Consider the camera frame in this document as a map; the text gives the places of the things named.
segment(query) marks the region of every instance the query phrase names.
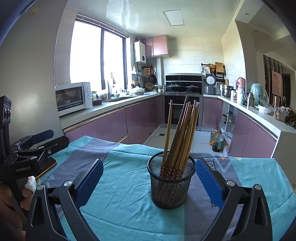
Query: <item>window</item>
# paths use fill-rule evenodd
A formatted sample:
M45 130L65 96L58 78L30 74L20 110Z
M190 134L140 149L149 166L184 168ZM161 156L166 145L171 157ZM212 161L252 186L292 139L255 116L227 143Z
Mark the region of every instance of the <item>window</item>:
M90 82L91 90L97 93L125 89L126 39L94 24L75 21L71 52L71 83Z

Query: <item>basket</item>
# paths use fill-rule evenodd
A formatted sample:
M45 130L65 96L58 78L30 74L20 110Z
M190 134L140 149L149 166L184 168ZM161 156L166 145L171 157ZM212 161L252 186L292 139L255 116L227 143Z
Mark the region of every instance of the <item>basket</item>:
M151 199L160 208L177 208L186 200L191 177L195 173L195 161L189 156L181 179L164 179L160 177L162 159L163 152L159 152L147 163L151 182Z

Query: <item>ceiling light panel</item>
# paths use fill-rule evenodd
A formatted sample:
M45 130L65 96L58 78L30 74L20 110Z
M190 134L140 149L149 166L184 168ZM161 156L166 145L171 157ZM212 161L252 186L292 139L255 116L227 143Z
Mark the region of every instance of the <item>ceiling light panel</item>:
M163 11L166 19L171 26L185 25L181 10Z

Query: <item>window frame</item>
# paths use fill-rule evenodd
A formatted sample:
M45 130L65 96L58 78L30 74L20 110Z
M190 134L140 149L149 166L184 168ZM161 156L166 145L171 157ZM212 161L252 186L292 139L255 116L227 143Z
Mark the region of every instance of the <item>window frame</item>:
M126 38L124 36L121 36L113 31L110 31L100 25L97 25L95 23L90 23L88 21L84 21L82 19L76 18L75 21L77 22L82 22L82 23L86 23L86 24L90 24L93 26L96 26L98 28L101 29L101 41L100 41L100 49L101 49L101 85L102 85L102 90L106 89L106 85L105 85L105 76L104 76L104 36L105 36L105 31L114 34L120 38L122 38L122 54L123 54L123 81L124 81L124 89L127 89L127 81L128 81L128 77L127 77L127 62L126 62Z

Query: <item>chopsticks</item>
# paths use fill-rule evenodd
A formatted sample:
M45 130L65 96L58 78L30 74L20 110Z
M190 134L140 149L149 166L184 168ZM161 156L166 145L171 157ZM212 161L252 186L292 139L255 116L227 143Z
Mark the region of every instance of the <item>chopsticks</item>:
M173 101L170 101L168 128L163 152L162 168L160 172L160 177L166 179L176 179L182 177L193 143L199 105L197 105L196 100L194 101L193 105L187 101L188 96L185 98L181 116L177 125L177 130L169 153L167 154L173 104Z

